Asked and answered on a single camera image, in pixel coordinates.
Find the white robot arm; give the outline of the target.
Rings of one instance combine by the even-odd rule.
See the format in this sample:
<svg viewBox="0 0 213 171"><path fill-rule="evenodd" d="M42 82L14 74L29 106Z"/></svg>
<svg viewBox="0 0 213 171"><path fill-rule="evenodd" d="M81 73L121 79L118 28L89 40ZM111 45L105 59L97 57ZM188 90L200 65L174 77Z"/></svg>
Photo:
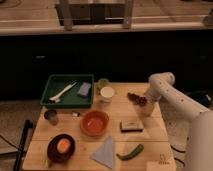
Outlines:
<svg viewBox="0 0 213 171"><path fill-rule="evenodd" d="M213 110L174 88L174 83L171 72L152 74L145 97L150 104L164 97L190 122L183 171L213 171Z"/></svg>

